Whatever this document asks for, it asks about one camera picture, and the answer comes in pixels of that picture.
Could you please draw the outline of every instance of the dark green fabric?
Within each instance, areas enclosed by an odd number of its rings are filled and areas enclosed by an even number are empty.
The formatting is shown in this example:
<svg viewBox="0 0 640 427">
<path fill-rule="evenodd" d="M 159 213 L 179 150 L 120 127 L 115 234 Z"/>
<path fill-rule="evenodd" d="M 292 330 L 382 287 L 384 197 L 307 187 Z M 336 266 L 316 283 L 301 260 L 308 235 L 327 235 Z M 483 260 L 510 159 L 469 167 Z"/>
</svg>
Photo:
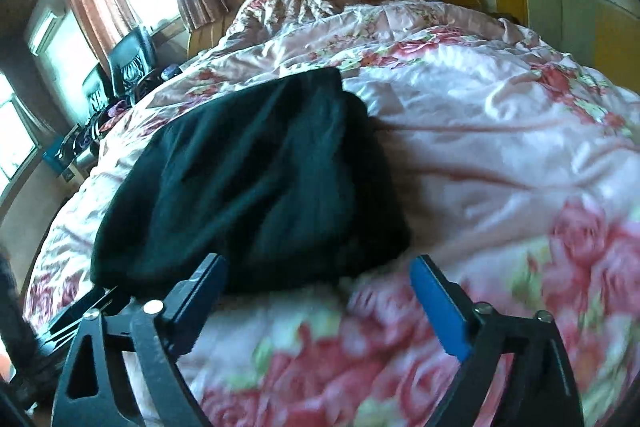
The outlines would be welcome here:
<svg viewBox="0 0 640 427">
<path fill-rule="evenodd" d="M 158 130 L 100 225 L 91 279 L 161 298 L 214 252 L 228 293 L 275 291 L 359 275 L 408 243 L 366 107 L 327 68 Z"/>
</svg>

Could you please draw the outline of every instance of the bedding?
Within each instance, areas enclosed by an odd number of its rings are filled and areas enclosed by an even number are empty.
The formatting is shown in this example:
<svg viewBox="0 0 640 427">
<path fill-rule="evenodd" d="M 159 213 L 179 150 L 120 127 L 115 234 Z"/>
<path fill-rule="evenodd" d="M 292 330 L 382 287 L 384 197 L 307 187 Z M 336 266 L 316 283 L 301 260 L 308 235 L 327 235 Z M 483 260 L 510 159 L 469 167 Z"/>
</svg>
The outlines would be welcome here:
<svg viewBox="0 0 640 427">
<path fill-rule="evenodd" d="M 120 119 L 127 114 L 129 109 L 130 107 L 126 100 L 120 100 L 116 105 L 110 107 L 107 111 L 109 120 L 102 124 L 100 129 L 98 129 L 100 135 L 103 136 L 105 133 L 108 133 L 111 129 L 113 129 L 113 126 L 116 125 L 120 121 Z"/>
<path fill-rule="evenodd" d="M 216 427 L 422 426 L 451 382 L 407 263 L 429 253 L 472 299 L 551 311 L 588 426 L 640 369 L 640 97 L 528 28 L 422 0 L 247 0 L 226 36 L 148 94 L 44 242 L 36 326 L 90 288 L 99 223 L 153 133 L 209 100 L 341 71 L 367 105 L 412 230 L 397 260 L 338 287 L 223 298 L 178 366 Z M 143 414 L 154 408 L 135 357 Z M 503 357 L 476 426 L 488 426 Z"/>
</svg>

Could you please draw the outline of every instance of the white wall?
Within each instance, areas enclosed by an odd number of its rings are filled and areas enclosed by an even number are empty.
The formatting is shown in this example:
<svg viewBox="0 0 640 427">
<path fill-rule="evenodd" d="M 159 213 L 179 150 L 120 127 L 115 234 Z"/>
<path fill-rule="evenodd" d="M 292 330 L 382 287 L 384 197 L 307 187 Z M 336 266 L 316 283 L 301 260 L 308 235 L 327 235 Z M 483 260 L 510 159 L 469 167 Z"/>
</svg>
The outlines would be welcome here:
<svg viewBox="0 0 640 427">
<path fill-rule="evenodd" d="M 0 222 L 0 248 L 9 256 L 18 289 L 64 198 L 64 186 L 40 161 Z"/>
</svg>

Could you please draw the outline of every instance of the chair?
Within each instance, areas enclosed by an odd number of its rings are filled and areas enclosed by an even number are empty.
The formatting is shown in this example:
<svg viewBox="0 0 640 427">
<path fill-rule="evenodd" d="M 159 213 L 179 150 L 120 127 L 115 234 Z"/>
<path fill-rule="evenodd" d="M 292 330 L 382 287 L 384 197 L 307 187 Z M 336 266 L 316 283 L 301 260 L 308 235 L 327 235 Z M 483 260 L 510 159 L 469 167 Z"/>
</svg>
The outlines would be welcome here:
<svg viewBox="0 0 640 427">
<path fill-rule="evenodd" d="M 109 120 L 109 108 L 117 99 L 113 96 L 110 79 L 100 64 L 82 82 L 82 93 L 86 98 L 89 120 L 73 136 L 73 154 L 78 167 L 89 170 L 98 157 L 99 129 Z"/>
<path fill-rule="evenodd" d="M 126 35 L 108 55 L 115 98 L 138 103 L 148 92 L 162 84 L 156 49 L 143 26 Z"/>
</svg>

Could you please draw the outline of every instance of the metal screw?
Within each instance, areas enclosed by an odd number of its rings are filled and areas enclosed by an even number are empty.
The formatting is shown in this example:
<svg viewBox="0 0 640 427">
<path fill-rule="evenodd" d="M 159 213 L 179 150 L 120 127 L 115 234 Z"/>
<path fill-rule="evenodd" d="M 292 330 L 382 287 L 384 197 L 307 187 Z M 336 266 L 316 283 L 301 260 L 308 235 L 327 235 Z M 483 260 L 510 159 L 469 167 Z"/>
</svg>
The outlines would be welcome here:
<svg viewBox="0 0 640 427">
<path fill-rule="evenodd" d="M 554 316 L 546 310 L 536 312 L 536 318 L 541 322 L 551 323 L 554 321 Z"/>
<path fill-rule="evenodd" d="M 476 302 L 476 311 L 481 315 L 490 315 L 494 311 L 494 307 L 488 302 Z"/>
<path fill-rule="evenodd" d="M 157 299 L 153 299 L 149 301 L 144 306 L 142 306 L 142 311 L 147 315 L 156 315 L 159 314 L 164 309 L 164 302 L 159 301 Z"/>
<path fill-rule="evenodd" d="M 94 319 L 97 319 L 99 316 L 100 312 L 95 308 L 91 308 L 89 311 L 85 312 L 82 317 L 87 319 L 88 321 L 92 321 Z"/>
</svg>

